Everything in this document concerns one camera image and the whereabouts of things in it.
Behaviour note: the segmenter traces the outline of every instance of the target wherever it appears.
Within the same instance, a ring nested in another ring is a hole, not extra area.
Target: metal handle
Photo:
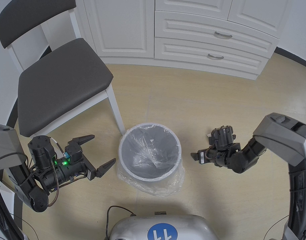
[[[227,37],[227,38],[233,37],[232,35],[221,34],[221,33],[218,33],[218,32],[216,32],[216,31],[214,32],[214,34],[216,34],[216,35],[218,35],[218,36],[220,36],[220,37],[221,37],[221,36],[222,36],[222,37],[225,37],[225,38],[226,38],[226,37]]]
[[[211,54],[208,54],[207,56],[209,56],[209,57],[211,57],[211,58],[218,58],[218,59],[223,59],[224,58],[224,56],[221,56],[221,57],[217,57],[217,56],[213,56],[213,55],[211,55]]]

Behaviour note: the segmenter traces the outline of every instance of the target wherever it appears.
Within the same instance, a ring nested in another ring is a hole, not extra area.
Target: wooden floor
[[[244,146],[271,112],[306,123],[306,67],[273,54],[256,81],[186,69],[108,67],[126,129],[156,122],[178,136],[186,170],[183,188],[167,198],[154,197],[119,180],[114,166],[101,179],[84,179],[60,189],[55,205],[43,213],[23,206],[23,219],[35,228],[40,240],[103,240],[110,205],[124,206],[139,216],[163,210],[200,215],[222,240],[262,240],[270,226],[288,214],[287,163],[275,154],[267,151],[256,166],[235,174],[212,164],[199,165],[190,153],[208,147],[205,135],[222,125],[231,125],[236,141]],[[95,167],[118,157],[121,135],[107,100],[48,135],[63,147],[72,138],[87,134],[95,134],[95,139],[84,144],[83,151]],[[29,154],[29,139],[20,140]],[[126,211],[112,209],[109,227],[126,216]],[[266,239],[281,239],[286,220],[274,226]],[[35,239],[29,226],[23,224],[23,229]]]

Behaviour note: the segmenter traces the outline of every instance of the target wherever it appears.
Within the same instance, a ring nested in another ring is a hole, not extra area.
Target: chair
[[[18,88],[20,134],[45,135],[108,98],[118,128],[125,127],[111,81],[113,75],[81,38],[75,0],[12,0],[0,14],[0,41],[21,73]],[[69,11],[76,39],[47,54],[26,70],[12,42],[53,16]]]

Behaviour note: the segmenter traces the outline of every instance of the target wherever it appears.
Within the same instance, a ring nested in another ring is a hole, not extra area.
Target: white label sticker
[[[201,152],[201,164],[204,163],[204,152]]]

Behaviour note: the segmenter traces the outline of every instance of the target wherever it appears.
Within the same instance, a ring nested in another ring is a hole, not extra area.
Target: trash can
[[[184,180],[182,150],[173,131],[157,123],[127,130],[119,145],[118,176],[156,196],[177,193]]]

